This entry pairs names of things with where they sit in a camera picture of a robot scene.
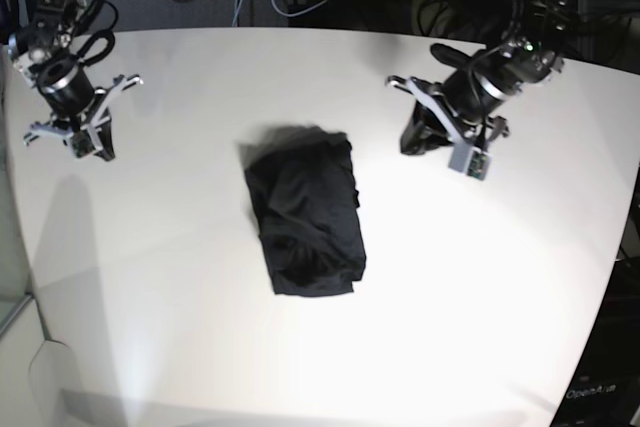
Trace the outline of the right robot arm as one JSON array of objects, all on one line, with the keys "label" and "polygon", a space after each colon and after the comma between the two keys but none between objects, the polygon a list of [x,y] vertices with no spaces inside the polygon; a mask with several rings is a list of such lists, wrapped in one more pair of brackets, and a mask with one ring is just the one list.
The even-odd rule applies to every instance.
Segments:
[{"label": "right robot arm", "polygon": [[119,75],[109,87],[92,84],[87,69],[106,59],[116,44],[111,27],[94,32],[79,50],[72,49],[106,4],[107,0],[35,0],[29,24],[9,35],[12,66],[50,109],[47,121],[28,127],[25,145],[48,137],[61,142],[76,159],[116,158],[110,106],[143,80]]}]

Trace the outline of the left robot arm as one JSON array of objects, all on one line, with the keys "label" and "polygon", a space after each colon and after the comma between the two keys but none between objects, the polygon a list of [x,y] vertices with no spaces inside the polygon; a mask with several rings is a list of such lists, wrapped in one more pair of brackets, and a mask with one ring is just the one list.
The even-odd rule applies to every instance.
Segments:
[{"label": "left robot arm", "polygon": [[444,81],[390,76],[386,83],[415,101],[400,137],[401,153],[418,156],[449,147],[449,168],[482,180],[490,146],[510,134],[496,110],[525,86],[562,71],[568,38],[581,21],[575,0],[449,1],[477,25],[482,48],[468,55],[434,43],[433,57],[453,70]]}]

